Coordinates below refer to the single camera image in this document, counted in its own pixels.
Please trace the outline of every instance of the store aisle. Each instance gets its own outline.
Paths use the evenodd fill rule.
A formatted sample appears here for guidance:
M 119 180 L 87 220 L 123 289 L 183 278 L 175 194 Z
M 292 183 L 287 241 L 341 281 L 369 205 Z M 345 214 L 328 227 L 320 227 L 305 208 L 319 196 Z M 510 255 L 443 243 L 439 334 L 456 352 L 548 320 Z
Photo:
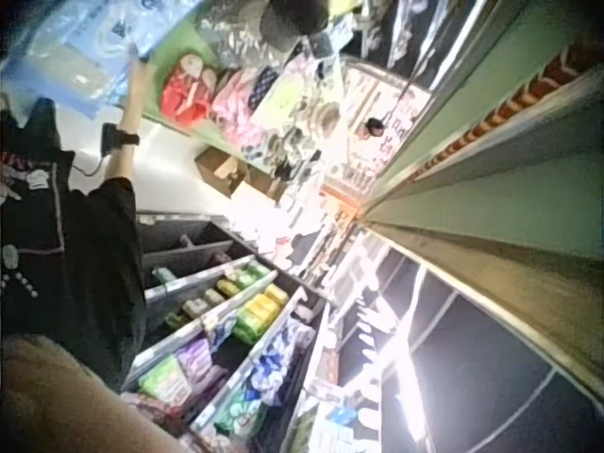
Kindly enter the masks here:
M 75 150 L 75 166 L 86 173 L 96 168 L 101 126 L 105 122 L 118 123 L 121 115 L 120 109 L 107 106 L 91 120 L 57 106 L 62 147 Z M 203 142 L 146 119 L 139 135 L 141 145 L 135 156 L 134 182 L 138 210 L 228 215 L 230 200 L 204 183 L 195 167 L 193 160 L 206 148 Z M 87 193 L 98 187 L 103 173 L 101 168 L 95 176 L 86 177 L 73 169 L 70 187 Z

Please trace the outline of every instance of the hair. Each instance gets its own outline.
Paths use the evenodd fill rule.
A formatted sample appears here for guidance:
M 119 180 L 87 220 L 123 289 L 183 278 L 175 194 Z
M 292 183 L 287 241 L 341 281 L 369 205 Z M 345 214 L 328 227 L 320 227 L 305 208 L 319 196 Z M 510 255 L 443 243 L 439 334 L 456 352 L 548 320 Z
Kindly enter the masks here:
M 386 126 L 378 118 L 369 118 L 365 123 L 369 134 L 373 137 L 381 137 Z

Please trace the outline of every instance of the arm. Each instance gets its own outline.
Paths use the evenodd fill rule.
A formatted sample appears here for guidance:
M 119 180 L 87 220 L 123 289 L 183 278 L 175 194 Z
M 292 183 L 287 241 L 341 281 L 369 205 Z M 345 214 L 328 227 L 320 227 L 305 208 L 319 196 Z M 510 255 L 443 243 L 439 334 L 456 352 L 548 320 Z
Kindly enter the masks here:
M 118 129 L 127 134 L 136 134 L 143 117 L 144 103 L 147 88 L 153 77 L 155 68 L 150 63 L 143 63 L 138 58 L 132 61 L 130 77 L 128 80 L 128 97 L 124 108 L 122 121 Z M 134 177 L 134 150 L 135 146 L 128 144 L 121 149 L 111 151 L 109 163 L 105 170 L 105 180 L 116 177 L 125 177 L 132 181 Z

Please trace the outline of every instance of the blue package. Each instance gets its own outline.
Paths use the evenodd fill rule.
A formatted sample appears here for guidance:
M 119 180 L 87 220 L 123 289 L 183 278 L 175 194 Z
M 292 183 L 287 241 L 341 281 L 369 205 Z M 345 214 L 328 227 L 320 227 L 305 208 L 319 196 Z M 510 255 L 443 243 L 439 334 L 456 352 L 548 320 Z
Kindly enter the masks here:
M 144 56 L 201 0 L 67 0 L 14 52 L 3 76 L 93 118 Z

